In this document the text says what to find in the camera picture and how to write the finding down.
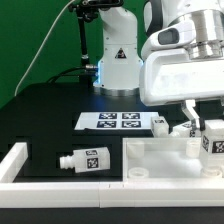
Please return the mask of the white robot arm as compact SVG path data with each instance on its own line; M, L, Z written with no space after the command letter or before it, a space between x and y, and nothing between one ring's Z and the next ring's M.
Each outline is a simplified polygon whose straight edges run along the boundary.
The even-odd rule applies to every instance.
M180 103L193 127L204 130L195 103L224 97L224 0L147 0L141 49L133 13L115 5L99 12L104 54L94 89L138 93L147 106Z

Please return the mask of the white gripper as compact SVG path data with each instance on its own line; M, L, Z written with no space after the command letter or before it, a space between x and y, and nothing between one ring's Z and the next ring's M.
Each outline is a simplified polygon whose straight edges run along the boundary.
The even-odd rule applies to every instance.
M224 106L224 57L190 60L183 49L153 52L140 72L140 98L147 106L181 103L193 130L200 129L195 100L217 99Z

